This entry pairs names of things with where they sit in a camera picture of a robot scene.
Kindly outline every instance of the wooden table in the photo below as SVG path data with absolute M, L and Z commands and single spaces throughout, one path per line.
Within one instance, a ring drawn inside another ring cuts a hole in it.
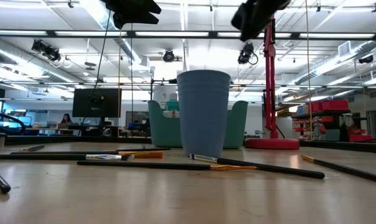
M 26 146 L 0 148 L 0 153 Z M 140 148 L 75 142 L 41 151 Z M 302 147 L 301 152 L 376 173 L 376 154 Z M 371 223 L 376 183 L 302 161 L 300 151 L 225 150 L 223 157 L 322 171 L 324 180 L 262 171 L 185 171 L 77 166 L 73 161 L 0 161 L 10 183 L 0 223 Z M 164 159 L 191 161 L 181 149 Z
M 45 134 L 45 131 L 55 131 L 57 133 L 58 131 L 76 131 L 68 128 L 26 128 L 27 131 L 43 131 L 43 134 Z

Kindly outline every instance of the spotlight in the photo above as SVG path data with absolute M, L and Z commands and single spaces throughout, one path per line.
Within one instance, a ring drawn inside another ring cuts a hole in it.
M 34 40 L 32 50 L 36 53 L 41 53 L 45 50 L 45 44 L 41 40 Z
M 163 56 L 163 60 L 165 62 L 173 62 L 175 58 L 175 55 L 172 50 L 166 50 L 165 54 Z
M 32 50 L 36 53 L 43 53 L 44 57 L 47 57 L 52 62 L 59 62 L 62 58 L 58 49 L 46 45 L 41 40 L 34 40 Z
M 255 63 L 250 63 L 250 59 L 252 56 L 255 56 L 257 58 L 257 61 Z M 239 64 L 246 64 L 250 63 L 251 65 L 255 65 L 258 63 L 258 57 L 256 54 L 254 54 L 254 46 L 252 43 L 246 43 L 243 49 L 240 51 L 240 55 L 237 58 L 237 62 Z
M 358 60 L 359 63 L 372 63 L 373 62 L 373 55 L 370 55 L 366 58 L 361 58 Z

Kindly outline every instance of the computer monitor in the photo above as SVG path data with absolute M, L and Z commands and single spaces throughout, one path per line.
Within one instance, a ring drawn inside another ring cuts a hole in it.
M 119 118 L 121 91 L 117 88 L 75 89 L 73 117 Z

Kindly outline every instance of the blue plastic cup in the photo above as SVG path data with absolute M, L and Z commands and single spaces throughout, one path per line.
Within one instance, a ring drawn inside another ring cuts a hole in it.
M 193 70 L 177 76 L 185 155 L 221 155 L 230 81 L 228 74 L 214 70 Z

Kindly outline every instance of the red stand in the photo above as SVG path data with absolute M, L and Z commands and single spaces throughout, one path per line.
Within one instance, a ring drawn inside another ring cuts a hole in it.
M 265 117 L 267 123 L 265 127 L 270 131 L 270 139 L 246 139 L 245 147 L 256 149 L 300 149 L 297 139 L 279 139 L 276 127 L 275 114 L 275 55 L 273 46 L 275 34 L 275 19 L 265 28 L 264 54 L 266 66 L 266 97 L 265 97 Z

